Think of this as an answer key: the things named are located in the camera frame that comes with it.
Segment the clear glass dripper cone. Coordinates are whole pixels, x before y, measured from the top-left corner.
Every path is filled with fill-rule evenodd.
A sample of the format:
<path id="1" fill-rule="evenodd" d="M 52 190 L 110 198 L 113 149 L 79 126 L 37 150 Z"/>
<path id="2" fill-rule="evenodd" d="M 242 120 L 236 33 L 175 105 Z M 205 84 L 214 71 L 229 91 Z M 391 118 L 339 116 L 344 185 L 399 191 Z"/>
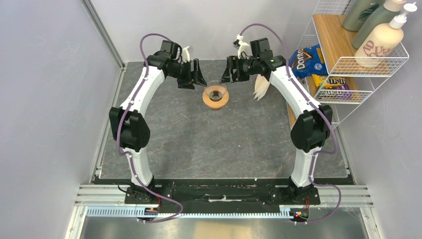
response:
<path id="1" fill-rule="evenodd" d="M 205 95 L 213 102 L 220 101 L 227 93 L 227 87 L 220 81 L 210 81 L 204 90 Z"/>

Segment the aluminium frame rail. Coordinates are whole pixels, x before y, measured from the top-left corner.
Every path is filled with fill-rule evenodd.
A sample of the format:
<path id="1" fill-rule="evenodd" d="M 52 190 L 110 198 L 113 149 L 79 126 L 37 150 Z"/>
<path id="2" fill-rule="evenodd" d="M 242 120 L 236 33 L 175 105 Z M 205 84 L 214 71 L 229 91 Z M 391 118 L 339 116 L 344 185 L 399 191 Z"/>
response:
<path id="1" fill-rule="evenodd" d="M 300 205 L 276 204 L 252 187 L 247 197 L 168 195 L 179 201 L 127 204 L 115 185 L 82 185 L 65 237 L 68 239 L 381 239 L 365 186 L 319 188 L 310 217 Z"/>

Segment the cream pump lotion bottle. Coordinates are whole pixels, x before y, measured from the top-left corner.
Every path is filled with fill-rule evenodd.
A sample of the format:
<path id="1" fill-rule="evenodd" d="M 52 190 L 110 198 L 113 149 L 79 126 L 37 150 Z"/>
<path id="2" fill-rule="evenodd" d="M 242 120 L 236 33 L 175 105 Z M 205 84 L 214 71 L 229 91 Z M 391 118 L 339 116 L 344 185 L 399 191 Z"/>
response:
<path id="1" fill-rule="evenodd" d="M 404 38 L 402 30 L 407 14 L 417 10 L 416 3 L 405 3 L 400 14 L 389 23 L 377 25 L 355 53 L 355 61 L 362 67 L 374 68 L 382 57 L 386 57 Z"/>

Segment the green bottle beige cap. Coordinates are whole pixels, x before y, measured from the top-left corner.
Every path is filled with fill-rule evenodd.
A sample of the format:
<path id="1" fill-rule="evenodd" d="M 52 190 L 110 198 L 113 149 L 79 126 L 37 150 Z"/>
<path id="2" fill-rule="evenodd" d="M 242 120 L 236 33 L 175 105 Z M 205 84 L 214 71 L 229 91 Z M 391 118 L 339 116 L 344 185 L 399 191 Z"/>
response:
<path id="1" fill-rule="evenodd" d="M 356 36 L 352 40 L 352 47 L 358 49 L 372 30 L 379 24 L 389 23 L 396 15 L 399 15 L 406 0 L 385 0 L 369 15 Z"/>

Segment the yellow M&M's candy bag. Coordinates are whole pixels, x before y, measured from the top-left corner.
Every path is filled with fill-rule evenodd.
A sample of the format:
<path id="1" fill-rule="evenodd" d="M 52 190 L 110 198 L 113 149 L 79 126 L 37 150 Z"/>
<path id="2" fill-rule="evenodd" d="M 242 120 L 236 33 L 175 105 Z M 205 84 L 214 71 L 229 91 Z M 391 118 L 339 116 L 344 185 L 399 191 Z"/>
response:
<path id="1" fill-rule="evenodd" d="M 316 97 L 322 99 L 350 99 L 352 93 L 345 77 L 312 74 Z"/>

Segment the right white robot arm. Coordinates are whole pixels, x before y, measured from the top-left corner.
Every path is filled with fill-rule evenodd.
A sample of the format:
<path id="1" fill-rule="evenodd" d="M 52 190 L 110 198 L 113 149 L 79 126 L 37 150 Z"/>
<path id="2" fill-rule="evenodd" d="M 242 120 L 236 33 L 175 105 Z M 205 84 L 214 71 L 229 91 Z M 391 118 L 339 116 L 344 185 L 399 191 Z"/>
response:
<path id="1" fill-rule="evenodd" d="M 319 193 L 314 183 L 315 162 L 319 151 L 331 134 L 333 110 L 315 100 L 294 76 L 286 59 L 275 56 L 269 40 L 260 38 L 249 43 L 237 35 L 234 41 L 237 54 L 228 56 L 222 83 L 248 81 L 257 76 L 254 90 L 256 98 L 261 98 L 270 85 L 284 97 L 296 121 L 290 137 L 296 148 L 295 165 L 287 187 L 273 190 L 272 200 L 291 204 L 320 204 Z"/>

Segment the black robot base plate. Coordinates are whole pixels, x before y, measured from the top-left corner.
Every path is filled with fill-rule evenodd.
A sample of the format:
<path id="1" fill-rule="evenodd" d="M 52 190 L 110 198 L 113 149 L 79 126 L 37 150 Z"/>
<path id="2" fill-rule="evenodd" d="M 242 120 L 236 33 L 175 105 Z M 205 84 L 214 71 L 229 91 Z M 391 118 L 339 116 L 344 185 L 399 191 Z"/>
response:
<path id="1" fill-rule="evenodd" d="M 161 213 L 235 214 L 276 213 L 279 206 L 320 205 L 319 192 L 310 185 L 298 188 L 290 179 L 155 179 L 150 203 Z"/>

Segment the blue Doritos chip bag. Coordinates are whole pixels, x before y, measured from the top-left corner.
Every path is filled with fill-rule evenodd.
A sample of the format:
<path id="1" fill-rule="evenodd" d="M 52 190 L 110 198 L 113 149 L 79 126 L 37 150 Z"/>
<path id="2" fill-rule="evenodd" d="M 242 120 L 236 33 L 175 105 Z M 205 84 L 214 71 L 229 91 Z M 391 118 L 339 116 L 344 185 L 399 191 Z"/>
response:
<path id="1" fill-rule="evenodd" d="M 289 66 L 295 77 L 299 79 L 311 75 L 328 75 L 319 44 L 296 50 L 289 59 Z"/>

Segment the dark green bottle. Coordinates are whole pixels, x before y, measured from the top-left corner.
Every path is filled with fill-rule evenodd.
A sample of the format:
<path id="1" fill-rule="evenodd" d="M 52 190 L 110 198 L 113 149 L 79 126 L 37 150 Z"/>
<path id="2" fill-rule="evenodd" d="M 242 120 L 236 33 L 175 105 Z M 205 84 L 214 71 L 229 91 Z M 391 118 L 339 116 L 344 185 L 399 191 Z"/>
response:
<path id="1" fill-rule="evenodd" d="M 342 22 L 342 27 L 358 32 L 368 17 L 383 3 L 383 0 L 356 0 Z"/>

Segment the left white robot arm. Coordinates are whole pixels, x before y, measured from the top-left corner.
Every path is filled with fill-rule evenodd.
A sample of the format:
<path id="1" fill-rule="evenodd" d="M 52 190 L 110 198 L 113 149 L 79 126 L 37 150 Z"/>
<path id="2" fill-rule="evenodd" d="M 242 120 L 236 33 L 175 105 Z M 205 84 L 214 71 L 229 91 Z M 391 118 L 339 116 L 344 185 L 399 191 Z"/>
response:
<path id="1" fill-rule="evenodd" d="M 206 85 L 198 59 L 190 57 L 191 51 L 189 46 L 163 40 L 160 50 L 144 60 L 141 76 L 126 100 L 109 111 L 113 138 L 131 171 L 127 203 L 148 204 L 157 198 L 146 153 L 151 131 L 144 117 L 158 87 L 167 77 L 175 78 L 181 89 Z"/>

